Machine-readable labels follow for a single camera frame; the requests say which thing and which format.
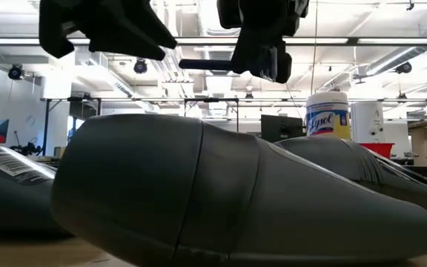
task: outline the desk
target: desk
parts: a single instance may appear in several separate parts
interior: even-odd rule
[[[130,267],[78,238],[68,240],[2,240],[0,267]],[[427,267],[427,255],[380,267]]]

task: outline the barcode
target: barcode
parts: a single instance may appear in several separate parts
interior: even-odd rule
[[[0,152],[0,170],[14,177],[28,171],[33,171],[33,168],[11,154]]]

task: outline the red container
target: red container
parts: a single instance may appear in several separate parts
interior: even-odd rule
[[[394,143],[362,143],[361,146],[389,159]]]

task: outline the gray plastic object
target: gray plastic object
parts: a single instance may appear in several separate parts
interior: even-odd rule
[[[177,116],[92,117],[53,214],[140,267],[371,263],[427,254],[427,212],[262,139]]]
[[[427,210],[425,177],[356,142],[331,136],[309,136],[275,144],[366,188]]]
[[[55,172],[0,146],[0,232],[69,235],[50,213]]]

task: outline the white cylinder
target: white cylinder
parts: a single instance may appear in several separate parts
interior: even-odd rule
[[[306,101],[308,136],[329,135],[350,139],[347,95],[342,92],[316,93]]]
[[[382,102],[351,105],[352,139],[358,143],[384,143]]]

